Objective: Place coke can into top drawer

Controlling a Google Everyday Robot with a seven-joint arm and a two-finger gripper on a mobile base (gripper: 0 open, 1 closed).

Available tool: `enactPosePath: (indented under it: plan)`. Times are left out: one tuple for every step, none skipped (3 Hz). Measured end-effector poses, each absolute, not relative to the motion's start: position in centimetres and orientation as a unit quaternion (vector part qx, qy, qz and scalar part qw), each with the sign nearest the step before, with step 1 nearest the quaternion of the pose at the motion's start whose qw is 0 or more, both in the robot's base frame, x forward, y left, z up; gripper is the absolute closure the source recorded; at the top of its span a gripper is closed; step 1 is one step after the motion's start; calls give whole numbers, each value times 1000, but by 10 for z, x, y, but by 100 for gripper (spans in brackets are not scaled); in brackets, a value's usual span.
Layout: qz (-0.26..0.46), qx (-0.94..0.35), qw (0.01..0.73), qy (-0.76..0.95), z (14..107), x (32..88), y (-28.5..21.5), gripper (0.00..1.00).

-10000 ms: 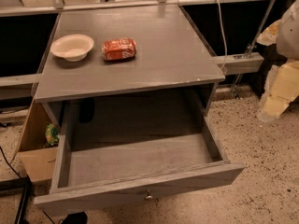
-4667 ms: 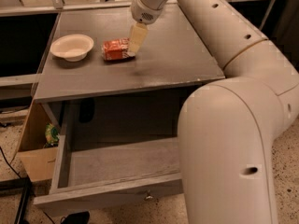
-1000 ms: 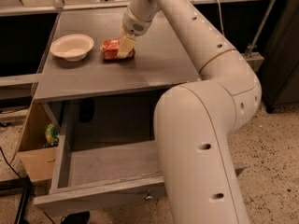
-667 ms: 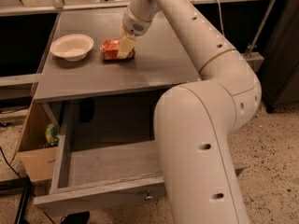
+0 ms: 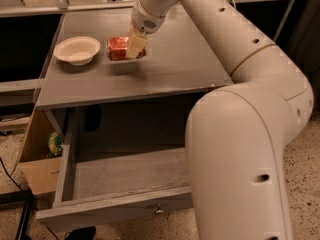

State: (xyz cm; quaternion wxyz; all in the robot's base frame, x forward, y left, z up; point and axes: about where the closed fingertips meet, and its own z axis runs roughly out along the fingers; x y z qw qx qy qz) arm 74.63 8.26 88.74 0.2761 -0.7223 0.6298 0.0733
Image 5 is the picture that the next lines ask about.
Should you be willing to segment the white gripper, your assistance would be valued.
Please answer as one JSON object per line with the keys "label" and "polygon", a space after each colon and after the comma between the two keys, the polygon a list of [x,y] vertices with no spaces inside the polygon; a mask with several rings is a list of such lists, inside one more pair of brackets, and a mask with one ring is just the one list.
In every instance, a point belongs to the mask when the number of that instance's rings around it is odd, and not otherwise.
{"label": "white gripper", "polygon": [[[132,9],[131,24],[132,27],[146,34],[153,34],[159,30],[164,22],[163,17],[156,17],[149,14],[137,1]],[[127,42],[126,57],[136,59],[146,47],[148,39],[144,33],[132,32]]]}

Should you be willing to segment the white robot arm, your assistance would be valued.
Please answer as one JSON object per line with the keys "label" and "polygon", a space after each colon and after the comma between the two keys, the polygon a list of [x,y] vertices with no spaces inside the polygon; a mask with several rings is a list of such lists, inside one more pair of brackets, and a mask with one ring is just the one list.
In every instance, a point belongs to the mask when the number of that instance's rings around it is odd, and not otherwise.
{"label": "white robot arm", "polygon": [[225,0],[137,0],[135,34],[156,32],[180,3],[233,83],[192,108],[185,151],[200,240],[293,240],[283,153],[309,121],[312,87]]}

